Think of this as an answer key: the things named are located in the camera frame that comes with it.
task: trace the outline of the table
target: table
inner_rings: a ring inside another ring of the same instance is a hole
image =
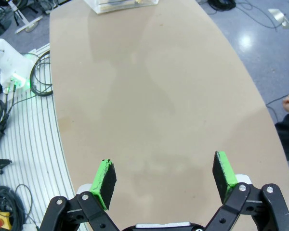
[[[75,190],[113,160],[109,215],[135,223],[206,225],[221,205],[213,155],[258,188],[289,169],[244,65],[194,0],[97,15],[82,0],[51,13],[54,98]],[[235,230],[256,230],[241,216]]]

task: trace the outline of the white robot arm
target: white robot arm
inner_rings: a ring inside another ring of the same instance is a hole
[[[21,88],[30,79],[33,61],[22,56],[7,41],[0,39],[0,84],[5,93],[11,82]]]

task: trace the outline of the screw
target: screw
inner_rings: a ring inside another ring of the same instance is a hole
[[[242,192],[244,192],[244,191],[246,190],[246,186],[243,185],[243,184],[240,185],[240,186],[239,186],[239,190],[242,191]]]
[[[267,191],[268,193],[272,193],[272,192],[273,192],[273,188],[269,186],[269,187],[266,188],[266,191]]]
[[[84,194],[81,198],[82,198],[82,200],[85,201],[85,200],[87,200],[89,198],[89,196],[87,194]]]
[[[57,200],[56,203],[57,203],[57,205],[60,205],[60,204],[62,204],[62,202],[63,202],[63,201],[62,201],[61,199],[59,199],[59,200]]]

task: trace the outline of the brown tabletop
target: brown tabletop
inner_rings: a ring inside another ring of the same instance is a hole
[[[252,79],[194,0],[97,15],[82,0],[51,13],[60,135],[75,190],[113,160],[109,215],[135,223],[206,225],[221,205],[216,150],[289,207],[289,168]],[[241,216],[235,230],[256,230]]]

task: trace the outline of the clear plastic box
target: clear plastic box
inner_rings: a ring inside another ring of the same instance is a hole
[[[84,0],[96,13],[158,4],[159,0]]]

